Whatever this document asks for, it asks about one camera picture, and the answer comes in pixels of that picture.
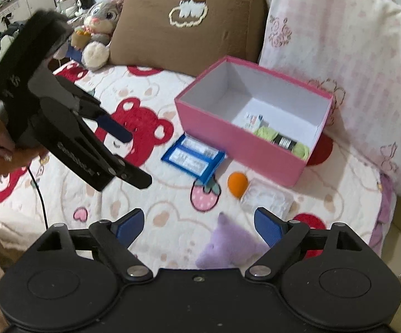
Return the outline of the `person's left hand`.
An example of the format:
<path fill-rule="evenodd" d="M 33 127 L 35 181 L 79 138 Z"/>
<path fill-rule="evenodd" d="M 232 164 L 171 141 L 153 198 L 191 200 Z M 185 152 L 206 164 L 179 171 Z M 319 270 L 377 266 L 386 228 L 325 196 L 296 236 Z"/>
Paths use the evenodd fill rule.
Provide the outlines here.
<path fill-rule="evenodd" d="M 42 159 L 47 153 L 43 146 L 25 150 L 16 148 L 0 120 L 0 175 L 8 175 L 18 168 L 28 166 L 36 157 Z"/>

